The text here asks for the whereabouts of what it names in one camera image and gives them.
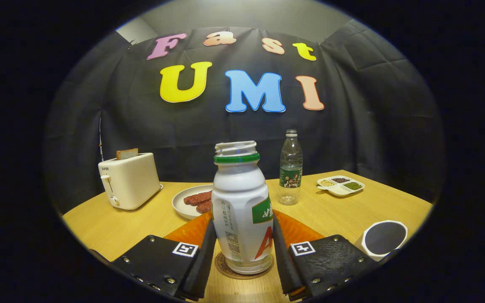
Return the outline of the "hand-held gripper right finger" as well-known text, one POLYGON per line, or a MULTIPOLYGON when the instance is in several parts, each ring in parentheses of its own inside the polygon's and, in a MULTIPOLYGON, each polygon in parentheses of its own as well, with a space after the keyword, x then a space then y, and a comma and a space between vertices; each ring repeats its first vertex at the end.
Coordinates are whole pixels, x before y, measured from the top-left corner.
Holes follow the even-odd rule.
POLYGON ((343 236, 325 237, 277 210, 272 236, 282 291, 290 301, 336 292, 379 266, 343 236))

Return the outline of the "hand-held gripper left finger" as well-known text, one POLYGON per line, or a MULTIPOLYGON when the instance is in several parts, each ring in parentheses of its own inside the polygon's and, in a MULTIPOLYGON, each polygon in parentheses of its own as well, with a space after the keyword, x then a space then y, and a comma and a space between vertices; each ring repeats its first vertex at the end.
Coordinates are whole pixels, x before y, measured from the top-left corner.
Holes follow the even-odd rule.
POLYGON ((197 301, 205 296, 216 240, 207 212, 167 236, 146 236, 111 264, 158 292, 197 301))

